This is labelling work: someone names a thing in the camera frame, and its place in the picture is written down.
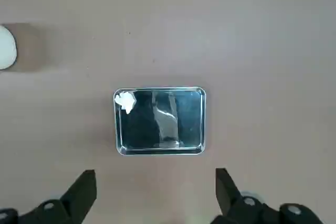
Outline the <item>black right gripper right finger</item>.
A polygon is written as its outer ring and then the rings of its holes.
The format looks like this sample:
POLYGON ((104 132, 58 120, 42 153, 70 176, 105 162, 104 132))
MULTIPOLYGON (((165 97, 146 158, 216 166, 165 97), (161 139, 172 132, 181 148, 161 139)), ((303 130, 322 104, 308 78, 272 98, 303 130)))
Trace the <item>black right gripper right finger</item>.
POLYGON ((215 178, 216 198, 222 213, 216 216, 212 223, 322 223, 322 220, 304 205, 285 203, 275 210, 256 197, 242 195, 225 168, 216 168, 215 178))

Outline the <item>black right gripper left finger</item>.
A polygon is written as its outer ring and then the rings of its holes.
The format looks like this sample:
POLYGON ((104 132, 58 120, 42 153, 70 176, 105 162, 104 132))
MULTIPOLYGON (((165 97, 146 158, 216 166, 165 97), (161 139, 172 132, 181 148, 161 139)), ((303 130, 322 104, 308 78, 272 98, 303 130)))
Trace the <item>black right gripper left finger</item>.
POLYGON ((1 209, 1 223, 82 223, 96 199, 96 172, 88 169, 60 198, 44 201, 28 213, 1 209))

